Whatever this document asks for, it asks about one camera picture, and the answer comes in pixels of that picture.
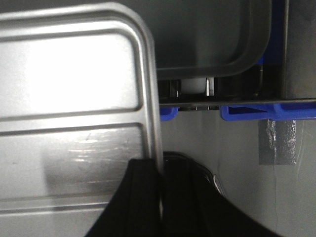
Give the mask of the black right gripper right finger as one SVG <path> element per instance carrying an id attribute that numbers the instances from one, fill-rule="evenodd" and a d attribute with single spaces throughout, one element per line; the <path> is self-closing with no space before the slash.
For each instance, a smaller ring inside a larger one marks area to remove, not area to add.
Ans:
<path id="1" fill-rule="evenodd" d="M 214 175 L 185 154 L 164 152 L 163 232 L 166 237 L 276 237 L 217 189 Z"/>

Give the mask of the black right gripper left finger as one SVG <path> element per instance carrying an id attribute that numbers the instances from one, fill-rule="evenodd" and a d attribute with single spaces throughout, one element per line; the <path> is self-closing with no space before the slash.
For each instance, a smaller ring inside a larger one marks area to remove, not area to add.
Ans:
<path id="1" fill-rule="evenodd" d="M 153 159 L 131 159 L 87 237 L 159 237 L 159 174 Z"/>

